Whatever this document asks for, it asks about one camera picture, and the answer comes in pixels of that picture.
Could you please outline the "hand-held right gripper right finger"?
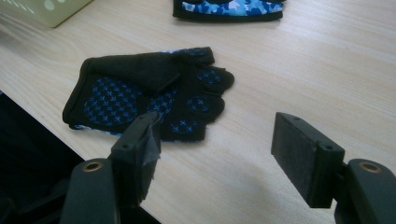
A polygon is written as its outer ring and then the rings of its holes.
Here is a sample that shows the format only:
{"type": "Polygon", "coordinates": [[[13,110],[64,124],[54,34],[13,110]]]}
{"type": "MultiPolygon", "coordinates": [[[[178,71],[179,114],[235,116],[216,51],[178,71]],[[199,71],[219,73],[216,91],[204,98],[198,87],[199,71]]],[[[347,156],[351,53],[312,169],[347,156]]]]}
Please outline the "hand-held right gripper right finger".
{"type": "Polygon", "coordinates": [[[345,150],[293,115],[276,113],[271,154],[311,208],[336,203],[336,224],[396,224],[396,175],[345,150]]]}

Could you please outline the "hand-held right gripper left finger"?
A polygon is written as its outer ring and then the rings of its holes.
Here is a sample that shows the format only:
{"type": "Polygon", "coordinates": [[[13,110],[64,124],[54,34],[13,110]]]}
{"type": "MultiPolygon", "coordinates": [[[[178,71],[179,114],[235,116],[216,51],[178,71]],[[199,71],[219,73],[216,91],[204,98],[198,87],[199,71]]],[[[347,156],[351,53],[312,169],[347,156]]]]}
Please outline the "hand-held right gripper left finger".
{"type": "Polygon", "coordinates": [[[70,179],[60,224],[138,224],[161,155],[160,116],[135,119],[107,158],[77,165],[70,179]]]}

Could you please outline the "black fingerless glove blue pattern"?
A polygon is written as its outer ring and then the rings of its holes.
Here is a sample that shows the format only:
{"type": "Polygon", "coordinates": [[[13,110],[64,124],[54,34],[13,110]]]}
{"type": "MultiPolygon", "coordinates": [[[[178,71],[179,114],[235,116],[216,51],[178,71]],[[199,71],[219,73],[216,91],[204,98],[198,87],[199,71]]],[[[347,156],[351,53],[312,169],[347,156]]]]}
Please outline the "black fingerless glove blue pattern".
{"type": "Polygon", "coordinates": [[[63,121],[72,129],[119,134],[156,112],[163,141],[202,141],[234,83],[233,74],[214,62],[209,47],[87,59],[63,121]]]}

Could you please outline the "pale yellow plastic basket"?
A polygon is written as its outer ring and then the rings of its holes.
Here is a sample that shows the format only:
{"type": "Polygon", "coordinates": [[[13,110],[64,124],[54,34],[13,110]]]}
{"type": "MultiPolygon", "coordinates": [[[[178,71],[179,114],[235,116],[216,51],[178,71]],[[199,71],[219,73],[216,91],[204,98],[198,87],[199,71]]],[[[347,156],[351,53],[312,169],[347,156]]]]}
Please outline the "pale yellow plastic basket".
{"type": "Polygon", "coordinates": [[[53,28],[92,0],[0,0],[0,9],[53,28]]]}

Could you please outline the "blue camouflage fingerless glove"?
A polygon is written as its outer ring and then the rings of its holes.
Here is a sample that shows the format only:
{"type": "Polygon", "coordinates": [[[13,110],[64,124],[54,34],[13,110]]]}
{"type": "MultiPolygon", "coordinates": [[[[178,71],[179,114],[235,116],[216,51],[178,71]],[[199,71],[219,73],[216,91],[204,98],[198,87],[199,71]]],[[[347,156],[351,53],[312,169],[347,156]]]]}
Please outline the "blue camouflage fingerless glove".
{"type": "Polygon", "coordinates": [[[173,16],[190,21],[275,21],[285,0],[174,0],[173,16]]]}

